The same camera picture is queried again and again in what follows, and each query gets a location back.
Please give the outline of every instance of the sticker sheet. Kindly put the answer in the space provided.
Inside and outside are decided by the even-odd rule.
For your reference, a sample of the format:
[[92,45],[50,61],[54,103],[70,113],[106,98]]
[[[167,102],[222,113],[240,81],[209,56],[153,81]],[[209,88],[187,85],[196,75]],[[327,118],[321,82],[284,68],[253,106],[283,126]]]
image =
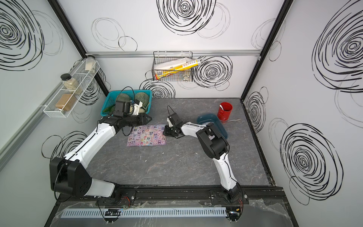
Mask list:
[[130,146],[156,146],[165,145],[166,138],[163,135],[165,125],[142,125],[134,127],[127,140]]

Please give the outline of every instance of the jar of grains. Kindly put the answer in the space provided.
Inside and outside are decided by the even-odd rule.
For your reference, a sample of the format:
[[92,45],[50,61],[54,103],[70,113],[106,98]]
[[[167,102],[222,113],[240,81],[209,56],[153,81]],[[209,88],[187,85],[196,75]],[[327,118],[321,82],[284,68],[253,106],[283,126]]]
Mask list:
[[79,83],[76,79],[74,79],[69,73],[65,73],[63,75],[61,75],[61,79],[63,81],[63,85],[68,89],[68,90],[76,90],[75,91],[75,95],[80,95],[82,93],[82,88],[79,87]]

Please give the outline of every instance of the black circle drawing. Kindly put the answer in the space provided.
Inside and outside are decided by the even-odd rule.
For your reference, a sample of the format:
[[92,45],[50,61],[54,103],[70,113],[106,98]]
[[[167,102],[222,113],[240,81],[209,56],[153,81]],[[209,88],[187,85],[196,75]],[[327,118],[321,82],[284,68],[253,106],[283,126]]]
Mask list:
[[305,205],[305,206],[306,205],[309,205],[309,203],[310,203],[310,197],[307,196],[307,195],[305,195],[305,193],[303,193],[301,191],[301,188],[300,187],[295,186],[293,179],[298,180],[296,176],[290,177],[290,180],[289,180],[289,189],[290,189],[291,194],[293,195],[293,197],[300,204]]
[[[267,92],[267,96],[263,97],[261,92]],[[250,116],[253,128],[255,129],[256,133],[261,131],[263,128],[265,121],[266,121],[266,107],[265,103],[268,100],[268,91],[266,87],[262,87],[260,92],[253,92],[247,102],[246,102],[246,109]]]
[[269,60],[270,61],[276,61],[278,59],[278,57],[281,54],[281,43],[279,41],[274,41],[273,44],[276,45],[274,46],[274,48],[270,48],[270,52],[269,52]]
[[[32,14],[40,24],[44,36],[44,50],[43,53],[53,56],[62,52],[63,49],[63,34],[58,24],[46,13],[38,10],[32,10]],[[41,45],[36,40],[37,48]]]
[[349,1],[330,19],[316,41],[311,64],[315,78],[327,88],[363,92],[362,0]]
[[44,50],[44,36],[38,21],[23,1],[2,1],[0,8],[0,69],[34,68]]
[[273,147],[279,152],[285,152],[284,150],[280,150],[280,144],[281,144],[281,138],[288,128],[289,125],[286,123],[284,119],[281,118],[274,118],[269,124],[270,142],[273,145]]
[[[270,34],[273,24],[275,23],[276,18],[267,20],[263,22],[260,26],[256,28],[252,37],[251,37],[251,44],[256,49],[262,49],[265,45],[267,37]],[[277,33],[274,42],[272,43],[270,50],[269,50],[269,60],[276,61],[281,54],[281,39],[284,34],[286,28],[286,21],[284,20],[281,24],[280,30]]]
[[225,90],[226,82],[232,76],[233,64],[229,57],[199,57],[200,65],[195,67],[194,82],[204,88]]
[[182,82],[182,81],[178,81],[178,85],[179,85],[179,87],[184,88],[184,89],[187,89],[187,90],[191,90],[191,89],[194,89],[194,88],[199,87],[199,85],[197,85],[194,82]]
[[167,29],[178,35],[190,35],[210,21],[216,0],[156,0],[156,5]]
[[118,39],[118,46],[123,51],[136,51],[137,50],[137,42],[130,36],[120,37]]
[[216,90],[221,92],[221,91],[226,90],[230,86],[230,83],[229,83],[229,81],[226,81],[223,84],[221,84],[220,86],[216,86],[216,85],[217,85],[217,83],[215,84]]
[[[111,89],[111,85],[106,81],[106,75],[105,73],[102,71],[102,69],[100,68],[98,70],[98,75],[102,78],[102,80],[105,82],[106,85],[108,85],[108,89]],[[89,82],[89,77],[86,77],[88,79],[85,80],[83,83],[84,84],[88,84]],[[90,84],[86,87],[83,88],[84,89],[84,93],[81,96],[81,98],[79,99],[80,103],[83,103],[86,106],[90,106],[93,105],[97,102],[97,100],[99,99],[99,97],[101,96],[102,90],[100,88],[100,86],[98,85],[98,83],[96,82],[95,79],[92,79]]]
[[146,79],[140,84],[139,89],[151,90],[153,98],[175,98],[173,85],[166,81]]
[[335,91],[335,106],[342,118],[352,125],[363,128],[363,96],[362,93]]
[[338,193],[343,166],[334,146],[318,129],[303,123],[290,126],[282,136],[280,151],[286,151],[280,153],[284,169],[301,193],[315,200]]
[[216,3],[213,16],[206,26],[197,31],[198,35],[206,39],[214,39],[222,35],[231,22],[229,10],[221,3]]
[[[87,135],[81,131],[73,131],[64,137],[59,135],[51,135],[43,142],[41,154],[44,158],[49,158],[50,160],[52,160],[54,157],[62,158],[70,151],[75,149],[79,144],[81,144],[85,138],[87,138]],[[50,145],[48,145],[49,147],[54,147],[53,150],[51,150],[52,153],[48,155],[44,154],[44,146],[47,145],[47,141],[50,143]]]
[[[101,31],[105,27],[111,27],[111,29],[107,29],[107,32]],[[96,42],[107,49],[123,51],[137,50],[137,42],[130,36],[125,35],[121,25],[112,18],[97,18],[91,25],[91,32]]]
[[71,115],[78,124],[83,124],[90,119],[92,114],[92,106],[78,102],[73,108]]

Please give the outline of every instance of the yellow package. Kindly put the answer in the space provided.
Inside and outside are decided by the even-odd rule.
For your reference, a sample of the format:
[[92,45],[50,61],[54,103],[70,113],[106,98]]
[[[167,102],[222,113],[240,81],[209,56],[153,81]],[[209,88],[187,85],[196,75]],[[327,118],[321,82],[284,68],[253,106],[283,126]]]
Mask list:
[[184,70],[190,69],[190,68],[192,68],[194,66],[198,66],[198,65],[200,65],[200,60],[197,59],[197,60],[194,60],[191,62],[184,63],[182,65],[176,66],[169,70],[161,70],[161,74],[158,75],[157,73],[155,73],[155,77],[157,80],[159,80],[160,78],[168,76],[169,74],[178,73],[178,71],[184,71]]

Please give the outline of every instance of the wall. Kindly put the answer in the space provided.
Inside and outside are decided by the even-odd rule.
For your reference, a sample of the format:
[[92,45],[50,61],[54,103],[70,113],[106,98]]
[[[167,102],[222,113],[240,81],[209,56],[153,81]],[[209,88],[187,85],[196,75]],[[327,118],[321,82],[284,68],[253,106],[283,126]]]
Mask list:
[[257,61],[255,56],[200,59],[203,62],[194,67],[193,82],[154,81],[151,73],[153,58],[99,58],[98,61],[113,90],[122,90],[126,86],[150,89],[154,98],[239,98]]
[[283,0],[59,2],[87,52],[94,52],[260,49],[251,37],[276,18]]
[[44,0],[1,1],[0,103],[3,121],[0,147],[11,138],[36,107],[80,58],[73,43]]
[[[60,0],[88,52],[261,49],[282,2]],[[175,75],[152,81],[152,58],[99,61],[115,90],[149,88],[155,98],[241,97],[257,61],[254,56],[199,59],[188,82]]]
[[[1,0],[0,5],[2,147],[80,55],[47,1]],[[6,17],[12,23],[5,25]],[[22,45],[12,45],[14,40]],[[9,60],[9,54],[18,59]],[[0,226],[44,226],[56,202],[47,158],[53,151],[59,156],[69,152],[94,130],[104,100],[93,80],[68,118],[45,116],[39,123],[0,172]]]
[[362,18],[363,1],[296,0],[244,101],[300,227],[362,225]]

